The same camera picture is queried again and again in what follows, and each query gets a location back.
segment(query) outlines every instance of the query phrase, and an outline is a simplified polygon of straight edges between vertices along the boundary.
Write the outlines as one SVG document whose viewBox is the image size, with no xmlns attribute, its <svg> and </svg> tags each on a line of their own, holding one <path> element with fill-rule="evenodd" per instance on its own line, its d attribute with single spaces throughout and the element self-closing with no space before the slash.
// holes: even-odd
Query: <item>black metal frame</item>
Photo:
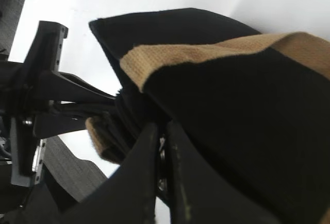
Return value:
<svg viewBox="0 0 330 224">
<path fill-rule="evenodd" d="M 89 104 L 96 112 L 113 106 L 113 96 L 58 72 L 67 35 L 65 26 L 41 21 L 24 63 L 0 62 L 0 129 L 11 144 L 13 185 L 39 182 L 45 138 L 85 129 Z"/>
</svg>

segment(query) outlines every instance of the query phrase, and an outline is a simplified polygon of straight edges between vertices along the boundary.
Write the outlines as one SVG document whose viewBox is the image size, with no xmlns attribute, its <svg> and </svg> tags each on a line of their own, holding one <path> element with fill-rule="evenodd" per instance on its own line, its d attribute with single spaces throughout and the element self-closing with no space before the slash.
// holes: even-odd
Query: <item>bolt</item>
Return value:
<svg viewBox="0 0 330 224">
<path fill-rule="evenodd" d="M 158 181 L 158 188 L 162 191 L 162 192 L 167 192 L 167 180 L 166 179 L 160 179 Z"/>
<path fill-rule="evenodd" d="M 26 120 L 23 120 L 23 124 L 27 126 L 33 125 L 32 119 L 28 117 Z"/>
</svg>

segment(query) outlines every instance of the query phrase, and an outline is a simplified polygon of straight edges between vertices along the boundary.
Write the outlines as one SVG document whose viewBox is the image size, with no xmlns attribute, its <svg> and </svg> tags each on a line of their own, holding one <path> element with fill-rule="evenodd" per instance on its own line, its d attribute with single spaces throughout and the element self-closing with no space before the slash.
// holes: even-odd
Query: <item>black plastic part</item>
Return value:
<svg viewBox="0 0 330 224">
<path fill-rule="evenodd" d="M 63 223 L 153 223 L 158 136 L 155 124 L 146 125 L 121 167 Z"/>
<path fill-rule="evenodd" d="M 8 82 L 7 88 L 10 90 L 2 107 L 11 116 L 11 183 L 14 185 L 30 187 L 37 181 L 32 163 L 40 140 L 33 136 L 34 111 L 36 107 L 46 108 L 50 102 L 35 101 L 30 93 L 43 71 L 58 70 L 62 43 L 67 33 L 68 29 L 61 24 L 41 21 L 19 74 Z M 30 125 L 24 124 L 26 119 L 29 119 Z"/>
<path fill-rule="evenodd" d="M 11 154 L 0 144 L 0 160 L 11 160 Z"/>
<path fill-rule="evenodd" d="M 170 122 L 167 131 L 172 166 L 169 177 L 172 223 L 280 223 L 218 175 L 179 123 Z"/>
<path fill-rule="evenodd" d="M 0 89 L 3 90 L 19 72 L 22 63 L 0 61 Z"/>
<path fill-rule="evenodd" d="M 34 98 L 76 103 L 114 104 L 114 97 L 75 75 L 45 71 L 40 75 Z"/>
<path fill-rule="evenodd" d="M 12 165 L 0 165 L 0 213 L 17 209 L 25 199 L 28 188 L 10 184 Z"/>
<path fill-rule="evenodd" d="M 42 113 L 36 116 L 33 134 L 44 139 L 68 132 L 85 130 L 85 118 L 72 118 Z"/>
<path fill-rule="evenodd" d="M 195 8 L 119 15 L 92 21 L 89 27 L 124 88 L 133 83 L 119 61 L 136 46 L 213 44 L 260 33 L 234 19 Z"/>
</svg>

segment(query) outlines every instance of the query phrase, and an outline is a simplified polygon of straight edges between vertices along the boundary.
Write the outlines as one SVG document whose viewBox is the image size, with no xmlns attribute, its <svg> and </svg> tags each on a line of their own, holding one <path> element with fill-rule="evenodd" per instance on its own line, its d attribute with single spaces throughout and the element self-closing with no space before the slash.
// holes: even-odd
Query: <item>black fabric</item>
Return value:
<svg viewBox="0 0 330 224">
<path fill-rule="evenodd" d="M 273 49 L 163 67 L 144 92 L 204 158 L 285 223 L 318 223 L 330 203 L 330 82 Z"/>
<path fill-rule="evenodd" d="M 49 113 L 54 115 L 63 115 L 67 117 L 88 118 L 103 113 L 116 113 L 115 106 L 106 104 L 53 104 Z"/>
<path fill-rule="evenodd" d="M 125 154 L 133 148 L 135 139 L 127 132 L 125 125 L 121 122 L 121 119 L 117 114 L 108 115 L 107 118 L 107 130 L 110 130 L 116 137 L 118 144 L 123 147 Z"/>
<path fill-rule="evenodd" d="M 129 50 L 138 45 L 212 44 L 259 34 L 231 18 L 194 8 L 120 15 L 89 26 L 123 86 L 116 106 L 134 138 L 146 123 L 162 127 L 170 119 L 121 70 L 119 61 Z"/>
</svg>

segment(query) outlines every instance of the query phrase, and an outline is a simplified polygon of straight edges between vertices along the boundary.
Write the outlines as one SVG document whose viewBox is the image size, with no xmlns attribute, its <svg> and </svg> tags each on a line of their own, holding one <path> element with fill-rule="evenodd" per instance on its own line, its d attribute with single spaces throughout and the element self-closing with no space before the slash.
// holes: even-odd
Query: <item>tan strap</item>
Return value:
<svg viewBox="0 0 330 224">
<path fill-rule="evenodd" d="M 330 79 L 330 43 L 305 32 L 254 35 L 210 45 L 140 45 L 121 59 L 120 66 L 142 91 L 148 77 L 164 66 L 257 54 L 269 47 Z"/>
</svg>

